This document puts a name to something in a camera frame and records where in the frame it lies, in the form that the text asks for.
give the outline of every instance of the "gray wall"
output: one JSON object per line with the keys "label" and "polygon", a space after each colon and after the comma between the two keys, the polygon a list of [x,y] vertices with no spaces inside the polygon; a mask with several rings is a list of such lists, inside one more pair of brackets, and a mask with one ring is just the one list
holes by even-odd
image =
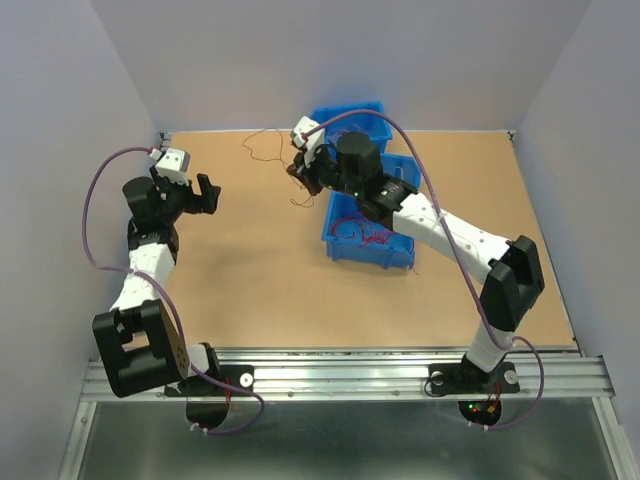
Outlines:
{"label": "gray wall", "polygon": [[163,130],[384,100],[406,128],[515,127],[589,0],[92,0]]}
{"label": "gray wall", "polygon": [[516,135],[580,345],[640,458],[640,2],[593,0]]}
{"label": "gray wall", "polygon": [[[154,131],[87,0],[12,0],[0,16],[0,476],[56,478],[81,379],[91,320],[120,280],[93,271],[80,242],[83,196],[100,161]],[[100,186],[92,242],[124,261],[120,162]]]}

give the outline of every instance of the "blue bin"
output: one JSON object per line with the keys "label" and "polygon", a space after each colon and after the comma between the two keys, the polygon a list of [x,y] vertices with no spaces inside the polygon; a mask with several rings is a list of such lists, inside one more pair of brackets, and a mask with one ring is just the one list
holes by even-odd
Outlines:
{"label": "blue bin", "polygon": [[[381,155],[384,171],[403,178],[419,187],[420,170],[411,157]],[[377,234],[385,243],[364,243],[364,237]],[[327,256],[340,259],[375,263],[383,268],[413,268],[414,241],[405,235],[392,233],[381,225],[364,219],[358,212],[353,197],[331,192],[327,216],[322,229],[322,241],[327,243]]]}
{"label": "blue bin", "polygon": [[[355,103],[353,105],[343,105],[340,107],[316,108],[311,114],[311,118],[318,123],[322,123],[341,113],[350,110],[359,110],[361,108],[384,113],[384,108],[380,102]],[[354,115],[338,120],[326,129],[325,140],[335,143],[338,141],[340,135],[346,132],[366,133],[381,152],[384,152],[387,142],[391,140],[391,127],[389,127],[389,124],[380,117],[365,114]]]}

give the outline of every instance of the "gray floor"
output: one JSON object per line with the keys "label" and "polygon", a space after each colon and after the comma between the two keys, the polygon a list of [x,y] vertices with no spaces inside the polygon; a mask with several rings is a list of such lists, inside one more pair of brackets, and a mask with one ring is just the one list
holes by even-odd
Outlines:
{"label": "gray floor", "polygon": [[[505,402],[504,416],[529,405]],[[504,432],[470,429],[448,417],[456,409],[449,401],[272,404],[251,431],[212,438],[189,431],[178,403],[102,404],[80,478],[616,478],[589,399],[545,400]]]}

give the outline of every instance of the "metal bar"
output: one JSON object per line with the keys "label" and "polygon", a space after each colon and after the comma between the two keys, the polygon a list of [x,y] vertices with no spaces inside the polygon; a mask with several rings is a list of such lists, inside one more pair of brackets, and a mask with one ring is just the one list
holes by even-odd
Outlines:
{"label": "metal bar", "polygon": [[[222,365],[251,364],[255,368],[254,391],[267,401],[433,401],[423,386],[429,368],[441,362],[458,361],[463,353],[446,350],[427,352],[327,352],[299,353],[226,350],[219,352]],[[575,353],[542,353],[545,365],[545,397],[609,397],[613,388],[606,367],[599,358],[583,358]],[[539,385],[538,365],[531,354],[510,353],[522,391],[516,395],[532,398]],[[178,401],[168,398],[162,388],[116,398],[100,363],[90,363],[83,385],[83,401],[149,402]],[[448,400],[481,399],[483,395],[447,396]],[[234,397],[237,401],[254,401]],[[215,401],[190,398],[190,401]]]}
{"label": "metal bar", "polygon": [[627,436],[618,423],[611,399],[594,398],[593,405],[600,421],[616,475],[621,480],[639,480],[638,468],[631,453]]}
{"label": "metal bar", "polygon": [[80,401],[76,418],[71,428],[69,443],[60,468],[60,480],[75,480],[80,475],[82,459],[89,440],[91,424],[96,412],[95,402]]}

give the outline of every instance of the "wooden table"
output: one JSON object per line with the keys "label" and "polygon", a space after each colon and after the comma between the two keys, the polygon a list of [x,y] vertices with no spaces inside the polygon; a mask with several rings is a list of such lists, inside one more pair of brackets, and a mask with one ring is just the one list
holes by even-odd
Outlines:
{"label": "wooden table", "polygon": [[[222,186],[213,217],[184,215],[169,292],[187,341],[220,347],[411,347],[467,345],[479,317],[458,267],[416,246],[415,273],[333,262],[320,240],[329,193],[312,208],[282,164],[252,160],[250,132],[178,133],[190,175]],[[284,132],[283,158],[294,155]],[[520,332],[538,345],[573,344],[561,297],[506,133],[415,132],[441,204],[489,232],[525,234],[539,246],[547,288]],[[278,156],[280,135],[248,141]],[[401,139],[387,147],[406,153]]]}

